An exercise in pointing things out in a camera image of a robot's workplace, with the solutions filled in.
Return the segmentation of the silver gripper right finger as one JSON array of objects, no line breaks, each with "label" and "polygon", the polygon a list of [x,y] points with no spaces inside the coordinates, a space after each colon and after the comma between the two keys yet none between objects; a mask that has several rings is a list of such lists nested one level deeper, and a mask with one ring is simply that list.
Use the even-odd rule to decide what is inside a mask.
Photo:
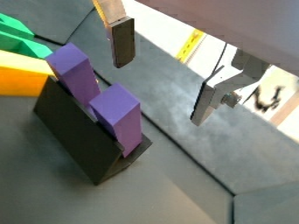
[{"label": "silver gripper right finger", "polygon": [[201,83],[190,112],[190,122],[196,126],[201,125],[220,104],[226,104],[230,108],[236,106],[241,96],[233,91],[256,83],[268,66],[265,61],[238,49],[230,59],[221,54],[216,69]]}]

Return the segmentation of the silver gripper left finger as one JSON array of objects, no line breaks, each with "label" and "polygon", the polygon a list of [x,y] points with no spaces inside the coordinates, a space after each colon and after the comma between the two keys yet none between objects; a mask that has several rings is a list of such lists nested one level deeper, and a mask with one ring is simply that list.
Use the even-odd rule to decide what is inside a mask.
[{"label": "silver gripper left finger", "polygon": [[126,15],[121,0],[92,0],[106,30],[113,65],[125,66],[136,56],[134,20]]}]

